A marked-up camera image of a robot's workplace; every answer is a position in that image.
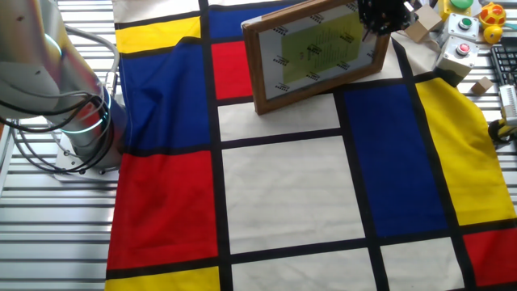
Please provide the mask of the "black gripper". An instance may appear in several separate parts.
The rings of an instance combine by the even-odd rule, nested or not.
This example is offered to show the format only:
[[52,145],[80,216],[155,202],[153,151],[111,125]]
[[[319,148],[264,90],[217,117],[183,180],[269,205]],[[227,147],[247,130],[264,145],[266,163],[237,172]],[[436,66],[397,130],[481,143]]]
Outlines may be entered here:
[[406,30],[415,23],[417,15],[414,12],[407,12],[404,2],[404,0],[358,0],[359,20],[365,30],[362,41],[370,35],[385,36],[392,32]]

